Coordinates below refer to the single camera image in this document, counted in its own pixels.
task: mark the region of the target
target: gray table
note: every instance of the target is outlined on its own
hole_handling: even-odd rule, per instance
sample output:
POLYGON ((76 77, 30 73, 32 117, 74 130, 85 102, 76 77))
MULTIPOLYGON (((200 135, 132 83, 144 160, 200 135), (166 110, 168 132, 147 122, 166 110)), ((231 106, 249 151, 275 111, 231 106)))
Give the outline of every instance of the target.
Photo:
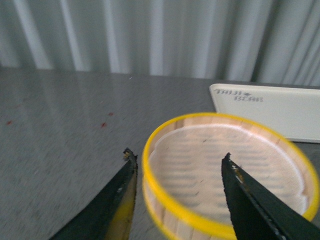
MULTIPOLYGON (((50 70, 0 70, 0 239, 46 240, 124 164, 153 130, 214 112, 210 79, 50 70)), ((320 170, 320 144, 298 143, 320 170)), ((130 239, 164 240, 138 175, 130 239)), ((320 227, 320 215, 313 221, 320 227)))

